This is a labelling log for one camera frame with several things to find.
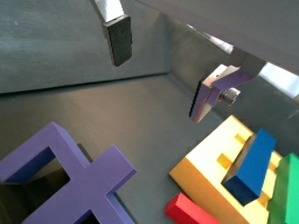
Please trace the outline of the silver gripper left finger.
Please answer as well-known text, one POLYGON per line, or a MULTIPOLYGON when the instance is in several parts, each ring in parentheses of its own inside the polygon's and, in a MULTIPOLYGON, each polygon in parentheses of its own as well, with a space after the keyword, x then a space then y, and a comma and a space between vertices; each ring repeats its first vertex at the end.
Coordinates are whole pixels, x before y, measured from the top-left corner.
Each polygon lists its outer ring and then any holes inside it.
POLYGON ((131 17, 120 0, 92 0, 101 20, 112 64, 119 67, 132 57, 131 17))

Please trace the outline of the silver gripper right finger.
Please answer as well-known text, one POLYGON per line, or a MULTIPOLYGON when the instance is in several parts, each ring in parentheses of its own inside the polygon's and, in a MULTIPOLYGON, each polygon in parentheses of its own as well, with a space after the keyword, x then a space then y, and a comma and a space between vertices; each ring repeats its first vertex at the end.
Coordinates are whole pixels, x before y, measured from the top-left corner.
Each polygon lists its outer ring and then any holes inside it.
POLYGON ((189 118, 197 123, 217 102, 231 105, 240 94, 237 86, 252 81, 267 62, 255 55, 233 47, 228 56, 228 66, 220 64, 212 73, 199 81, 192 99, 189 118))

